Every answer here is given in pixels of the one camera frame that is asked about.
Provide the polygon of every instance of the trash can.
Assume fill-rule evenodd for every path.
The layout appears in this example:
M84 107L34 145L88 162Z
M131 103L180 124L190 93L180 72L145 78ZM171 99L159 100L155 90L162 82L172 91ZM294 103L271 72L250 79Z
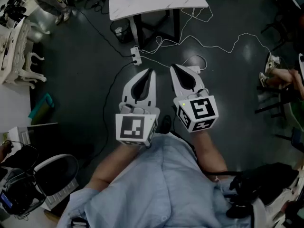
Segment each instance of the trash can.
M133 40L131 24L128 19L113 21L111 23L110 30L121 43L128 43Z

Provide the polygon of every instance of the shirt sleeve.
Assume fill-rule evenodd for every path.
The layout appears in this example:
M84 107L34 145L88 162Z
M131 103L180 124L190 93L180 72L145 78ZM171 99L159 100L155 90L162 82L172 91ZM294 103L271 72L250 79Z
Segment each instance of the shirt sleeve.
M91 188L84 188L72 193L70 195L70 201L57 224L57 228L69 228L71 219L76 217L81 217L86 220L85 205L98 193L99 191Z

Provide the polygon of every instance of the teal rolled mat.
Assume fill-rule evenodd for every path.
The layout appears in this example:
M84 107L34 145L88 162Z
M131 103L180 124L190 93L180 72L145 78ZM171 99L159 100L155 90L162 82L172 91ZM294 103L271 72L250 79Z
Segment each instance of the teal rolled mat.
M53 111L54 107L55 105L52 97L46 93L28 115L28 117L32 119L30 124L43 124L43 119Z

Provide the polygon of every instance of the white cube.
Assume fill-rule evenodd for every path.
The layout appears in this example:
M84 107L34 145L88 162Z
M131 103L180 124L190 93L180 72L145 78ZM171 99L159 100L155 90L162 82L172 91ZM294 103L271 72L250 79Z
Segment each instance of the white cube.
M179 101L177 116L188 132L211 128L219 117L214 96Z
M123 144L149 146L156 127L154 114L116 114L116 139Z

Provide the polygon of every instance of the light blue shirt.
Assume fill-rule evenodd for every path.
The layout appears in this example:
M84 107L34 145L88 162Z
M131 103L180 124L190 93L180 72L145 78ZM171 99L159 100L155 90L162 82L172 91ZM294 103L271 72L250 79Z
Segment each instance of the light blue shirt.
M70 196L58 228L85 218L92 228L249 228L251 218L230 219L224 195L232 179L211 182L189 145L172 134L155 134L152 146L98 192L84 188Z

